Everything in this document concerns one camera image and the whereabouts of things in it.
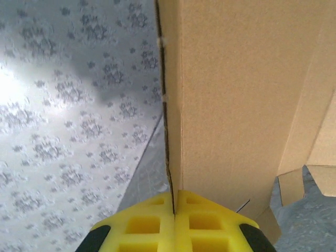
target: floral pattern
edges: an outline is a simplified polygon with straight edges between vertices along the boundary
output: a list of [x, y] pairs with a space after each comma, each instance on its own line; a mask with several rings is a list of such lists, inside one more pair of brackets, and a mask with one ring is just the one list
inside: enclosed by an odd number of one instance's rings
[[161, 115], [150, 0], [0, 0], [0, 251], [75, 251]]

